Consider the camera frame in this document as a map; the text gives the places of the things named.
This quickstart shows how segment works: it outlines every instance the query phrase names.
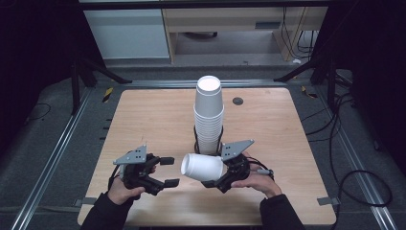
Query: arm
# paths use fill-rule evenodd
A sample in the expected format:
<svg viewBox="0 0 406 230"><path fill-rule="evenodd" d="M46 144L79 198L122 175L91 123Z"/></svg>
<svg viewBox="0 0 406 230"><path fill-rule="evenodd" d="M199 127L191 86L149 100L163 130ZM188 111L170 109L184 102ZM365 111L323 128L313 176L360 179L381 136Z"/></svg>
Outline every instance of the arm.
<svg viewBox="0 0 406 230"><path fill-rule="evenodd" d="M81 226L81 230L123 229L133 196L140 195L145 189L128 190L122 180L116 177L110 190L101 194Z"/></svg>
<svg viewBox="0 0 406 230"><path fill-rule="evenodd" d="M269 175L255 172L260 169L260 166L250 164L250 168L252 170L250 175L244 180L233 182L232 187L251 187L265 194L267 198L260 203L259 207L263 229L305 229L286 195L282 193L275 181Z"/></svg>

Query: wooden table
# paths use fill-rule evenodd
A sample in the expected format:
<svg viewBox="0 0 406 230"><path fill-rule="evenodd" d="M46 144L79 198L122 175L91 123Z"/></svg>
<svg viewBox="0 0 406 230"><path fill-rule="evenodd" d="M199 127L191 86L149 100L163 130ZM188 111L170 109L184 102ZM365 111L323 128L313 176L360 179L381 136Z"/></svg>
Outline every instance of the wooden table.
<svg viewBox="0 0 406 230"><path fill-rule="evenodd" d="M275 172L303 224L332 224L331 205L317 198L327 191L306 140L290 93L285 88L223 89L223 143L254 139L250 154ZM151 177L180 178L177 188L157 196L142 194L128 218L134 226L261 225L259 203L264 195L254 189L231 189L226 194L206 189L180 173L186 153L193 152L195 89L127 90L122 94L87 197L104 193L114 159L142 144L157 156L172 156L175 164L158 166ZM243 99L233 104L234 97ZM91 205L79 213L82 224Z"/></svg>

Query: black sleeve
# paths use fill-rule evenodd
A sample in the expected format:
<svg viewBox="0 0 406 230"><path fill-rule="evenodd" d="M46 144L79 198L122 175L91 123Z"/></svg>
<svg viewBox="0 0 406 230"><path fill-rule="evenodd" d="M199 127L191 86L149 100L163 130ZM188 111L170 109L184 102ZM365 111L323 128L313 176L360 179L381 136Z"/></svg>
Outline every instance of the black sleeve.
<svg viewBox="0 0 406 230"><path fill-rule="evenodd" d="M266 230L301 230L305 229L286 195L276 195L260 203L262 228Z"/></svg>
<svg viewBox="0 0 406 230"><path fill-rule="evenodd" d="M132 199L129 199L126 203L117 205L106 194L101 194L80 230L122 230L132 203Z"/></svg>

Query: white wall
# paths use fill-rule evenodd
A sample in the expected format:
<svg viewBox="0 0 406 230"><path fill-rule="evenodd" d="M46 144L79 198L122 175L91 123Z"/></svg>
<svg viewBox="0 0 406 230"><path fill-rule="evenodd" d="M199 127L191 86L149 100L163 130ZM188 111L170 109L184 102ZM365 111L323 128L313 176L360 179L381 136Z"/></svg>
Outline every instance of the white wall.
<svg viewBox="0 0 406 230"><path fill-rule="evenodd" d="M137 0L80 0L125 1ZM85 11L84 14L104 59L169 58L161 10Z"/></svg>

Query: tilted white cup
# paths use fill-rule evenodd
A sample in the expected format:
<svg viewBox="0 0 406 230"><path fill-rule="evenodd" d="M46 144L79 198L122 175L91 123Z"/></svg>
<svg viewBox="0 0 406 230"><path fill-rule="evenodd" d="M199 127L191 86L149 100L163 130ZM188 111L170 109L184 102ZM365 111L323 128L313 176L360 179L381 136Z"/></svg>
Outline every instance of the tilted white cup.
<svg viewBox="0 0 406 230"><path fill-rule="evenodd" d="M223 174L220 156L188 153L182 161L181 173L198 181L218 180Z"/></svg>
<svg viewBox="0 0 406 230"><path fill-rule="evenodd" d="M204 76L197 81L195 112L206 118L216 117L223 110L221 82L214 76Z"/></svg>

